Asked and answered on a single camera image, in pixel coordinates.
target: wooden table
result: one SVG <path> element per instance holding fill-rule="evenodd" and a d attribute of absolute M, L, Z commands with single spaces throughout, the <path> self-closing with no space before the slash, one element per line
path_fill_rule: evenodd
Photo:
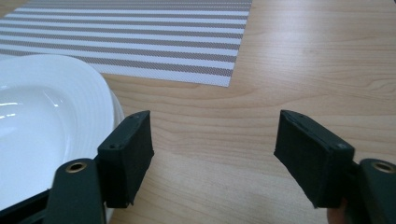
<path fill-rule="evenodd" d="M 326 223 L 273 155 L 280 109 L 396 163 L 392 0 L 254 0 L 229 88 L 104 77 L 125 114 L 151 111 L 156 153 L 112 224 Z"/>

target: white bowl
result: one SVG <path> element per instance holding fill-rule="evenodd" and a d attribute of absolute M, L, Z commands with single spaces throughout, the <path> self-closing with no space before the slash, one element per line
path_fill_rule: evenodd
<path fill-rule="evenodd" d="M 0 210 L 49 189 L 61 164 L 93 159 L 122 120 L 105 80 L 80 60 L 0 61 Z"/>

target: placemat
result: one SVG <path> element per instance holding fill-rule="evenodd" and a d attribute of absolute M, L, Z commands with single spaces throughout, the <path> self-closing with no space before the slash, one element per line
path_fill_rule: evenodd
<path fill-rule="evenodd" d="M 31 0 L 0 20 L 0 58 L 73 56 L 101 73 L 229 86 L 251 0 Z"/>

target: wood grain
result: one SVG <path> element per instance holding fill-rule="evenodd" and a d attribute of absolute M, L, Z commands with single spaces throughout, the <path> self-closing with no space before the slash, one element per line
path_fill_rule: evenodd
<path fill-rule="evenodd" d="M 156 153 L 111 223 L 326 223 L 273 156 L 279 111 L 396 163 L 395 22 L 390 0 L 254 0 L 229 88 L 104 74 Z"/>

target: black clamp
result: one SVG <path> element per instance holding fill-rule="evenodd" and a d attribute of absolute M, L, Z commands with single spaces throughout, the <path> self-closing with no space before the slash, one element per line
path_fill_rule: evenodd
<path fill-rule="evenodd" d="M 61 165 L 52 188 L 0 212 L 0 223 L 106 223 L 105 207 L 134 203 L 154 151 L 149 111 L 125 118 L 92 159 Z"/>
<path fill-rule="evenodd" d="M 353 161 L 355 149 L 311 118 L 280 112 L 275 156 L 314 207 L 339 207 L 347 200 L 348 223 L 396 223 L 396 165 Z"/>

